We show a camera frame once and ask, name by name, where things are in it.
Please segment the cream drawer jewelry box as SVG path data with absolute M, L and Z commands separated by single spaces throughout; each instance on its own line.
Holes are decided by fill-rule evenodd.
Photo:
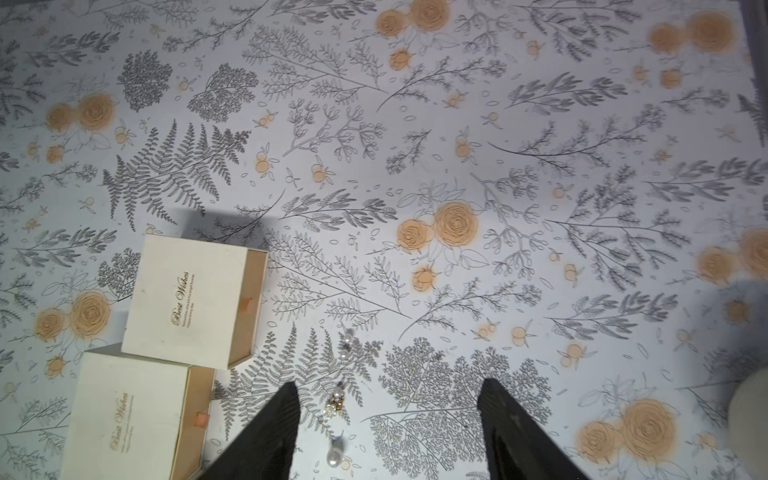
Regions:
M 84 353 L 60 467 L 63 479 L 189 479 L 201 468 L 215 372 Z

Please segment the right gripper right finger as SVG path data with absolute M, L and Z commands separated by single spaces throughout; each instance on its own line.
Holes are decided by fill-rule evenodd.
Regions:
M 492 480 L 586 477 L 498 380 L 483 381 L 477 408 Z

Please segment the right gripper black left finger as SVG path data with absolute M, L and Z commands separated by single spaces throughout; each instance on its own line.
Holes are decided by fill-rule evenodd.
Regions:
M 287 382 L 197 478 L 288 479 L 300 417 L 296 384 Z

